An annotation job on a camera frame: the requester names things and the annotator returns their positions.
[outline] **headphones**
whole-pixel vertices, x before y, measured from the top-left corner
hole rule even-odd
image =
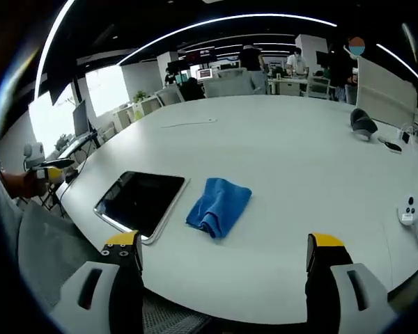
[[[369,141],[372,134],[377,132],[378,127],[362,109],[356,108],[350,114],[350,125],[353,133],[364,140]]]

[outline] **cable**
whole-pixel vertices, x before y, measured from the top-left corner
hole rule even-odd
[[[61,195],[61,197],[59,198],[59,207],[61,208],[61,216],[62,216],[62,218],[64,218],[64,216],[63,216],[63,210],[62,210],[62,197],[63,197],[63,195],[65,195],[65,193],[67,192],[67,190],[68,190],[68,188],[70,188],[70,185],[71,184],[73,184],[74,183],[74,181],[79,177],[79,174],[83,171],[83,169],[84,169],[84,167],[85,167],[85,164],[86,164],[86,162],[87,162],[87,160],[88,160],[88,154],[89,154],[89,152],[90,152],[90,149],[91,149],[91,143],[90,143],[90,145],[88,146],[88,150],[87,150],[87,152],[85,152],[83,149],[80,149],[79,151],[82,151],[83,153],[85,153],[85,160],[84,160],[84,164],[82,165],[82,168],[81,168],[81,170],[77,173],[77,175],[76,175],[76,177],[67,185],[67,187],[65,188],[65,190],[63,191],[63,193],[62,193],[62,195]]]

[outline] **white column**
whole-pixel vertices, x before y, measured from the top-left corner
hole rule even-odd
[[[310,74],[322,70],[322,67],[317,64],[316,51],[321,51],[325,53],[328,52],[326,39],[310,35],[299,35],[295,39],[295,44],[300,49],[302,49],[302,56],[307,62]]]
[[[178,52],[169,51],[165,54],[160,54],[158,57],[156,57],[156,59],[158,60],[158,69],[160,70],[161,82],[162,85],[165,86],[164,78],[166,77],[167,64],[171,61],[178,60]]]

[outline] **desk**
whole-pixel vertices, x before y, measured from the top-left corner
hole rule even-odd
[[[60,155],[59,155],[59,159],[62,158],[69,158],[71,157],[72,154],[76,153],[77,151],[79,151],[85,144],[87,144],[89,141],[93,141],[94,144],[96,145],[96,148],[100,148],[100,144],[99,144],[99,140],[98,140],[98,133],[97,132],[92,132],[91,134],[89,134],[88,136],[85,136],[83,138],[79,138],[74,140],[70,146],[68,146],[65,151],[63,151]]]
[[[166,106],[91,155],[62,204],[100,250],[118,231],[93,208],[123,172],[188,177],[161,237],[143,246],[145,286],[216,317],[303,322],[310,232],[338,237],[354,262],[364,263],[388,290],[418,269],[415,238],[395,209],[406,191],[418,195],[418,148],[394,154],[376,137],[357,140],[350,130],[352,109],[269,95]],[[217,122],[162,128],[204,118]],[[396,132],[378,126],[384,136]],[[208,177],[224,177],[253,193],[219,241],[185,225]]]
[[[308,84],[308,79],[299,79],[299,78],[280,78],[280,79],[268,79],[268,83],[271,87],[271,95],[276,95],[276,85],[279,83],[286,83],[286,84]]]

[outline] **phone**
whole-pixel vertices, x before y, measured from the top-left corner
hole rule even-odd
[[[401,153],[403,151],[399,146],[397,146],[397,144],[389,143],[388,141],[386,141],[384,144],[392,152]]]

